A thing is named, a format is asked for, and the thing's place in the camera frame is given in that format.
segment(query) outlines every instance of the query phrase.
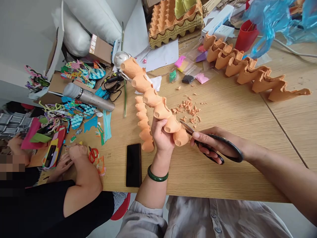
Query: hand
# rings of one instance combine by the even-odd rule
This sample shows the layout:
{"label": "hand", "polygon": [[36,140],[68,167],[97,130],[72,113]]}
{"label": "hand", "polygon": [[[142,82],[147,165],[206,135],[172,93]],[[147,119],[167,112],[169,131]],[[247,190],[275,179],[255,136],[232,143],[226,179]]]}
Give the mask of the hand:
{"label": "hand", "polygon": [[172,155],[175,143],[173,140],[173,134],[164,131],[164,126],[167,123],[167,119],[158,120],[153,117],[152,122],[152,136],[156,144],[156,152],[166,155]]}
{"label": "hand", "polygon": [[23,139],[20,136],[20,133],[17,133],[11,140],[8,142],[8,146],[12,148],[20,148],[21,144],[23,142]]}
{"label": "hand", "polygon": [[88,149],[86,146],[75,144],[69,148],[68,153],[71,160],[76,161],[78,159],[88,159],[87,151]]}
{"label": "hand", "polygon": [[[191,146],[195,145],[194,140],[206,143],[210,145],[211,147],[214,148],[215,151],[219,151],[223,155],[228,155],[230,157],[237,157],[237,154],[234,152],[232,148],[230,148],[228,145],[225,143],[215,140],[203,133],[206,134],[214,134],[217,136],[221,136],[223,138],[226,138],[229,140],[231,143],[233,143],[236,147],[238,147],[243,155],[244,155],[244,160],[250,162],[252,159],[256,159],[258,157],[261,157],[265,154],[265,148],[249,141],[246,139],[243,139],[239,136],[236,136],[234,134],[231,134],[230,132],[227,132],[219,127],[212,127],[206,130],[199,132],[194,132],[193,137],[191,139]],[[220,159],[218,158],[217,154],[214,152],[209,152],[208,149],[202,147],[199,145],[199,150],[206,155],[212,157],[214,160],[218,162],[218,164],[221,164]]]}
{"label": "hand", "polygon": [[70,159],[69,154],[63,154],[56,165],[54,172],[48,178],[47,183],[61,181],[63,173],[65,173],[73,164],[74,162]]}

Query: gray shirt sleeve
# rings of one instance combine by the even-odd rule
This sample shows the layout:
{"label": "gray shirt sleeve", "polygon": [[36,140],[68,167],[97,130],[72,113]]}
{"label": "gray shirt sleeve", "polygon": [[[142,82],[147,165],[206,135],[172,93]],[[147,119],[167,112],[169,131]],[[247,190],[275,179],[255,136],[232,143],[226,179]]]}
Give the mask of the gray shirt sleeve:
{"label": "gray shirt sleeve", "polygon": [[151,209],[134,201],[123,217],[117,237],[164,237],[167,222],[163,209]]}

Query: green jade bangle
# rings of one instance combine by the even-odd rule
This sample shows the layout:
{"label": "green jade bangle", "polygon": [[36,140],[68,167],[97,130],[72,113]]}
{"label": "green jade bangle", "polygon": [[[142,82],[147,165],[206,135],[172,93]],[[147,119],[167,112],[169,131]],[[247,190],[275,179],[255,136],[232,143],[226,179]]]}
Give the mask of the green jade bangle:
{"label": "green jade bangle", "polygon": [[168,172],[167,172],[167,175],[165,175],[164,177],[157,177],[157,176],[155,176],[154,174],[152,174],[152,172],[151,172],[151,166],[152,166],[152,164],[148,167],[148,175],[149,175],[149,177],[150,177],[152,180],[154,180],[154,181],[156,181],[156,182],[164,182],[165,180],[167,180],[167,178],[168,178]]}

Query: scissors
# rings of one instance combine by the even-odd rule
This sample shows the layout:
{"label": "scissors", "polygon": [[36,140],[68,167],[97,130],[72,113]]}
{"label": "scissors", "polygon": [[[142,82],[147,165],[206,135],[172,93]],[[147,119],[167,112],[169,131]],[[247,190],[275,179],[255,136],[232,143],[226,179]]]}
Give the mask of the scissors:
{"label": "scissors", "polygon": [[[189,135],[193,135],[193,132],[195,132],[189,125],[187,125],[186,123],[180,121],[180,123],[185,127],[186,129],[186,132],[189,134]],[[216,139],[216,140],[219,140],[223,143],[225,143],[226,145],[228,145],[229,147],[231,147],[235,153],[238,155],[238,158],[235,158],[235,157],[230,157],[230,156],[227,156],[227,155],[224,155],[226,156],[228,159],[234,161],[234,162],[237,162],[237,163],[241,163],[243,161],[243,153],[241,152],[241,150],[239,150],[234,144],[232,144],[230,141],[228,141],[227,139],[223,138],[223,137],[220,137],[220,136],[217,136],[217,135],[214,135],[214,134],[206,134],[204,133],[205,135],[207,136],[210,136],[211,138],[213,139]],[[225,161],[224,159],[216,152],[213,150],[213,148],[203,142],[199,142],[199,141],[196,141],[195,140],[195,143],[197,146],[199,146],[199,144],[208,149],[209,151],[212,151],[212,152],[215,152],[217,155],[218,155],[218,158],[221,160],[221,164],[224,164]],[[208,157],[208,159],[212,160],[213,162],[217,163],[212,157],[209,157],[208,155],[206,155],[205,153],[203,153],[206,157]]]}
{"label": "scissors", "polygon": [[89,160],[93,164],[95,162],[95,159],[98,157],[99,151],[96,148],[91,148],[90,146],[88,146],[88,148],[90,150]]}

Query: button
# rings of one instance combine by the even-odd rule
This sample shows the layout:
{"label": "button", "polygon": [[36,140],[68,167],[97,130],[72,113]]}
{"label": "button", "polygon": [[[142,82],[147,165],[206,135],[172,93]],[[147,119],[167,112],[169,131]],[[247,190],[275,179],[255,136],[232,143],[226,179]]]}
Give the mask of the button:
{"label": "button", "polygon": [[215,228],[215,231],[216,231],[217,233],[221,233],[221,230],[220,230],[220,228],[218,228],[218,227]]}

